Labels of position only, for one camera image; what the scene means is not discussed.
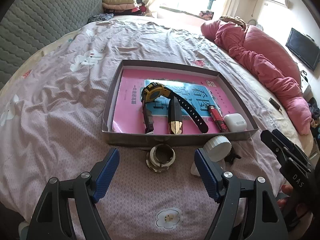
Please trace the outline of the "person's right hand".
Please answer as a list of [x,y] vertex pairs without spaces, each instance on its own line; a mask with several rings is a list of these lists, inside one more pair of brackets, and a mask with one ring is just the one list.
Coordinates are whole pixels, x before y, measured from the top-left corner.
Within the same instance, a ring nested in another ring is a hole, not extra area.
[[[282,210],[286,206],[287,202],[289,201],[289,199],[293,193],[293,187],[291,185],[285,184],[285,185],[281,186],[281,191],[283,194],[286,195],[286,197],[277,200],[278,206]],[[309,212],[308,208],[303,203],[300,203],[297,205],[296,214],[298,217],[300,217],[302,215],[306,215],[308,212]]]

